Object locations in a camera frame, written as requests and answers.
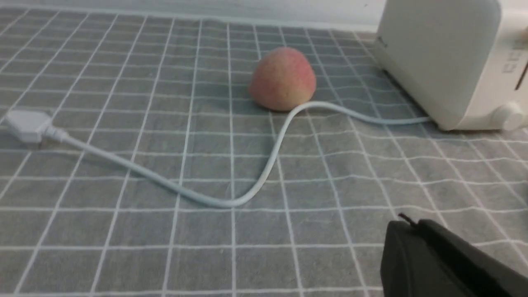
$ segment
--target white plug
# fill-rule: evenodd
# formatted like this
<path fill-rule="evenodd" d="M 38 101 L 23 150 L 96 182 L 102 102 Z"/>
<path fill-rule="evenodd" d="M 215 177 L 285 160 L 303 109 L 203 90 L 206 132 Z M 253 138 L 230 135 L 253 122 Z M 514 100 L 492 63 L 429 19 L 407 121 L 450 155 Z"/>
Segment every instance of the white plug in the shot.
<path fill-rule="evenodd" d="M 41 143 L 43 137 L 62 141 L 68 133 L 51 124 L 51 117 L 44 112 L 11 110 L 5 116 L 11 133 L 24 143 Z"/>

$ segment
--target white toaster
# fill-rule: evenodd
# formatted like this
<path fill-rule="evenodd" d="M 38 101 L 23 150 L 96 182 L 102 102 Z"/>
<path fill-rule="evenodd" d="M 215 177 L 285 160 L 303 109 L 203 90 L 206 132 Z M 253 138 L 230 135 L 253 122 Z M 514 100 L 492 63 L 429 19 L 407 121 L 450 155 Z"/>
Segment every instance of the white toaster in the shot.
<path fill-rule="evenodd" d="M 374 55 L 442 130 L 528 125 L 528 0 L 386 0 Z"/>

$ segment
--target toaster slot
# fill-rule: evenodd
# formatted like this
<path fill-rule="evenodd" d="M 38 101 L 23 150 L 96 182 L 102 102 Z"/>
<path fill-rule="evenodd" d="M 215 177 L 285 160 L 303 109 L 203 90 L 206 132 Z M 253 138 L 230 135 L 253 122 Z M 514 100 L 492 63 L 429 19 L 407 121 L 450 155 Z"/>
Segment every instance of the toaster slot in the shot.
<path fill-rule="evenodd" d="M 528 71 L 528 62 L 526 62 L 526 65 L 524 66 L 523 73 L 521 74 L 521 77 L 519 78 L 519 82 L 517 83 L 517 86 L 515 87 L 515 90 L 519 90 L 521 88 L 521 85 L 523 84 L 524 78 L 526 77 L 526 72 Z"/>

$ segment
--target cable bend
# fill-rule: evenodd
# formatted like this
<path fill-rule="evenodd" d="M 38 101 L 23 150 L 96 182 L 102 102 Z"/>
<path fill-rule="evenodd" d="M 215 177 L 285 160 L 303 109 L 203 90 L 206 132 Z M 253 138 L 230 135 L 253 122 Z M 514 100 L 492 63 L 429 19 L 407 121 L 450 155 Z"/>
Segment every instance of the cable bend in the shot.
<path fill-rule="evenodd" d="M 413 119 L 379 119 L 371 116 L 366 116 L 363 114 L 360 114 L 358 112 L 355 112 L 353 110 L 344 108 L 342 106 L 328 103 L 328 102 L 321 102 L 321 101 L 312 101 L 308 103 L 301 104 L 294 108 L 286 117 L 286 121 L 284 122 L 284 125 L 282 126 L 279 134 L 277 135 L 277 140 L 275 142 L 275 145 L 273 146 L 273 149 L 271 150 L 270 157 L 268 159 L 268 162 L 266 163 L 266 166 L 264 167 L 264 170 L 262 171 L 260 177 L 257 179 L 255 184 L 249 189 L 244 195 L 235 198 L 233 200 L 224 200 L 224 199 L 218 199 L 215 197 L 210 197 L 198 192 L 195 192 L 193 190 L 184 188 L 183 186 L 171 182 L 169 179 L 157 174 L 156 172 L 153 172 L 149 169 L 146 169 L 142 166 L 137 165 L 134 162 L 131 162 L 127 159 L 121 158 L 115 154 L 108 153 L 106 151 L 103 151 L 99 148 L 96 148 L 94 146 L 91 146 L 89 144 L 86 144 L 82 141 L 79 141 L 69 135 L 64 136 L 61 135 L 61 141 L 68 143 L 74 147 L 77 147 L 78 149 L 85 150 L 89 153 L 92 153 L 94 155 L 97 155 L 99 157 L 102 157 L 104 159 L 108 159 L 112 162 L 115 162 L 117 164 L 122 165 L 123 167 L 126 167 L 140 175 L 143 175 L 154 182 L 157 182 L 158 184 L 175 191 L 195 202 L 201 203 L 203 205 L 209 206 L 209 207 L 216 207 L 216 208 L 233 208 L 238 207 L 249 200 L 251 200 L 258 191 L 262 188 L 264 183 L 266 182 L 271 169 L 275 163 L 275 160 L 277 159 L 277 156 L 279 154 L 279 149 L 282 144 L 282 141 L 286 135 L 286 130 L 288 129 L 288 126 L 290 125 L 291 121 L 293 120 L 293 117 L 300 113 L 301 111 L 309 108 L 323 108 L 323 109 L 330 109 L 338 113 L 346 114 L 350 117 L 362 120 L 367 123 L 372 124 L 379 124 L 379 125 L 412 125 L 412 124 L 420 124 L 424 122 L 430 121 L 429 117 L 418 117 Z"/>

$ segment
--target plug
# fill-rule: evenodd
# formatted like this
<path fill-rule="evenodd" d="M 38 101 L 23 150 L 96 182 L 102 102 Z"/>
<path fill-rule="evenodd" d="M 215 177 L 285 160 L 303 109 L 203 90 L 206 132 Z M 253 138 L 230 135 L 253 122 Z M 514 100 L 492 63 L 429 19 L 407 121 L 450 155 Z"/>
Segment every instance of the plug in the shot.
<path fill-rule="evenodd" d="M 41 143 L 42 136 L 51 126 L 51 117 L 43 112 L 11 110 L 5 116 L 12 134 L 24 143 Z"/>

